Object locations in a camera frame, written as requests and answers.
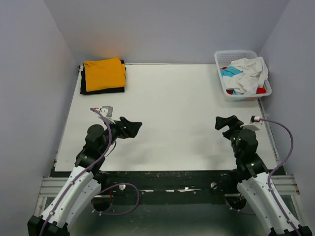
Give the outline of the white t shirt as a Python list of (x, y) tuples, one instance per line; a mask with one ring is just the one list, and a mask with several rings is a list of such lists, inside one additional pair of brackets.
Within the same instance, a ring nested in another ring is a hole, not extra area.
[(259, 87), (263, 87), (265, 81), (268, 79), (269, 71), (262, 57), (257, 57), (254, 59), (242, 58), (234, 60), (229, 64), (229, 66), (233, 66), (250, 76), (257, 77)]

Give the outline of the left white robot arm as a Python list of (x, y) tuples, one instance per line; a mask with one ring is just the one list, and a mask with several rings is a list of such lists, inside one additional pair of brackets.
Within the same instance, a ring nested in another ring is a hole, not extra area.
[(100, 177), (99, 170), (106, 153), (117, 139), (135, 138), (142, 123), (131, 122), (125, 117), (102, 120), (104, 125), (94, 124), (88, 128), (85, 145), (57, 196), (39, 216), (29, 219), (29, 235), (68, 236), (73, 223), (92, 198), (108, 191), (109, 182)]

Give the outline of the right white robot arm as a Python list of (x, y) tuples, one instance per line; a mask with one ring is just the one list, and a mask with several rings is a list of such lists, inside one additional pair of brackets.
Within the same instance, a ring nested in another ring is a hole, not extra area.
[(257, 154), (255, 124), (262, 121), (262, 118), (253, 116), (246, 125), (236, 116), (216, 117), (216, 130), (228, 127), (222, 135), (230, 141), (236, 159), (233, 177), (226, 181), (227, 189), (245, 197), (267, 235), (311, 236), (311, 229), (303, 226), (282, 200), (271, 179), (274, 172), (268, 171)]

